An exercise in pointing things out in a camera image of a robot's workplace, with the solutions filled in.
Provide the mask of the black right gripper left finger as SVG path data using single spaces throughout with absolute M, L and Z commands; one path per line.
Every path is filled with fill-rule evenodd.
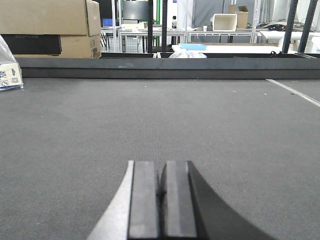
M 88 240 L 158 240 L 157 175 L 151 161 L 127 164 L 122 182 Z

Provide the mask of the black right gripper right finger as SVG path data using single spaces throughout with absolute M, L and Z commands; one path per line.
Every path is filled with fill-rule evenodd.
M 190 161 L 167 161 L 161 176 L 164 240 L 271 240 L 210 187 Z

